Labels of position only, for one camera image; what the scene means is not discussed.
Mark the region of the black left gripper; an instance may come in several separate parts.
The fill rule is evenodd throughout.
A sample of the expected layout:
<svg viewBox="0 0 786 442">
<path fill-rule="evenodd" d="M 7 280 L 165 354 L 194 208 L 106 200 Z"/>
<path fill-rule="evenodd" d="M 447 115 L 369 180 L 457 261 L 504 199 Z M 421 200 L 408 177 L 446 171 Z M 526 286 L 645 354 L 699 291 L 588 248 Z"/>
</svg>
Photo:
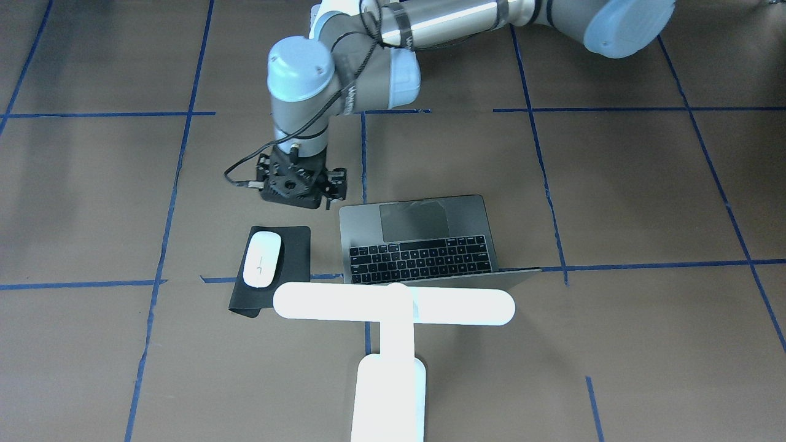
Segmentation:
<svg viewBox="0 0 786 442">
<path fill-rule="evenodd" d="M 258 155 L 255 166 L 255 186 L 259 192 L 270 192 L 270 176 L 287 176 L 308 179 L 314 182 L 322 199 L 345 201 L 348 190 L 346 168 L 325 168 L 327 151 L 310 157 L 293 157 L 279 147 L 273 148 L 271 156 L 265 153 Z"/>
</svg>

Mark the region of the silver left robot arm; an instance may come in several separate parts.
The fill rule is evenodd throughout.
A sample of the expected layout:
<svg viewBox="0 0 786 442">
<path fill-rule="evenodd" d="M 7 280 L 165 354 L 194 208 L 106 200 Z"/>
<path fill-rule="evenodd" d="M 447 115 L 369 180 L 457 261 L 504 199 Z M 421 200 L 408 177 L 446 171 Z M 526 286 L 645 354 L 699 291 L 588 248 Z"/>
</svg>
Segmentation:
<svg viewBox="0 0 786 442">
<path fill-rule="evenodd" d="M 330 118 L 412 103 L 419 52 L 535 23 L 627 58 L 659 36 L 674 9 L 674 1 L 323 1 L 307 36 L 285 37 L 268 53 L 274 138 L 252 154 L 255 178 L 235 185 L 304 209 L 345 199 L 345 169 L 325 167 Z"/>
</svg>

